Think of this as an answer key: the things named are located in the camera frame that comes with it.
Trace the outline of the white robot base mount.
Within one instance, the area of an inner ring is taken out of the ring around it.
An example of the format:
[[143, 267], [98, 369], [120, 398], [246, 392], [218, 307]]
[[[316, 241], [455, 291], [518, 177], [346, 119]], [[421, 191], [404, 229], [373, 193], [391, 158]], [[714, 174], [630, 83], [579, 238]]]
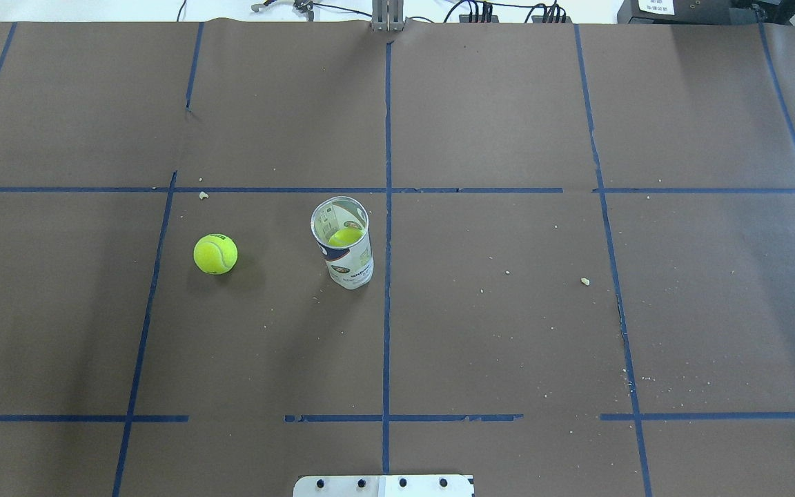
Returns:
[[306, 476], [293, 496], [474, 496], [473, 477], [461, 474]]

